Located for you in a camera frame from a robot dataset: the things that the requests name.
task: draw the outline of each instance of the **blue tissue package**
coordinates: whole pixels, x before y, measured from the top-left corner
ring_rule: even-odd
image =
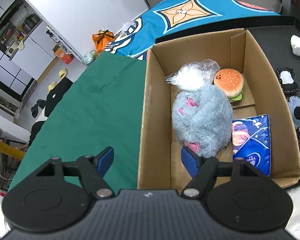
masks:
[[[271,144],[267,114],[232,121],[233,159],[242,157],[270,175]]]

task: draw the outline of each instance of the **white plush toy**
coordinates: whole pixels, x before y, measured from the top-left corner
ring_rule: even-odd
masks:
[[[300,37],[292,35],[290,43],[293,54],[300,57]]]

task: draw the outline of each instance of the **green cloth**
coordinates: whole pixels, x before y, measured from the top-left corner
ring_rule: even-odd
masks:
[[[116,193],[136,189],[145,75],[146,61],[101,53],[46,120],[10,189],[53,156],[75,161],[107,146],[114,148],[114,162],[105,181]]]

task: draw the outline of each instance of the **gray fluffy plush toy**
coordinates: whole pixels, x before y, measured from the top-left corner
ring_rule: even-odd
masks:
[[[214,85],[179,93],[172,107],[177,139],[204,157],[215,156],[229,143],[232,116],[227,96]]]

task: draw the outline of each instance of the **hamburger plush toy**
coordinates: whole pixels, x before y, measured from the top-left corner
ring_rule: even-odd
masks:
[[[240,72],[231,68],[221,69],[214,77],[214,85],[226,94],[230,103],[242,99],[243,77]]]

